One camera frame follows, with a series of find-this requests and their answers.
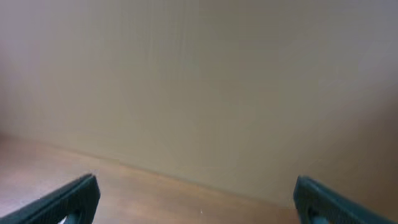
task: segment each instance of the plain wall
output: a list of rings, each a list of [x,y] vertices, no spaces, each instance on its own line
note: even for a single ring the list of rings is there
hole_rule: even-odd
[[[0,130],[291,205],[398,199],[395,1],[2,0]]]

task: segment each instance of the beige wall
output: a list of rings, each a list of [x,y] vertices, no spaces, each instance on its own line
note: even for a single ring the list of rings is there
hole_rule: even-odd
[[[282,205],[307,174],[387,213],[397,9],[2,0],[0,128]]]

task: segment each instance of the brown floor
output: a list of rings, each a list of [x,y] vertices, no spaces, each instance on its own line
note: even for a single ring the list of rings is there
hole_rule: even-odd
[[[0,139],[0,216],[94,173],[94,223],[299,223],[295,210],[50,146]]]

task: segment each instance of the dark plastic part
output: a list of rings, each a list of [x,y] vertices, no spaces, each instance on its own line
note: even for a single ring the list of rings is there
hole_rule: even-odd
[[[303,224],[395,224],[309,177],[298,177],[294,202]]]
[[[96,178],[86,174],[31,204],[0,218],[0,224],[93,223],[100,199]]]

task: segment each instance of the wooden surface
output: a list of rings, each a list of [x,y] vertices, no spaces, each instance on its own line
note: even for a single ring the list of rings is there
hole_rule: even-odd
[[[298,223],[295,210],[113,161],[0,139],[0,216],[87,172],[101,189],[95,223]]]

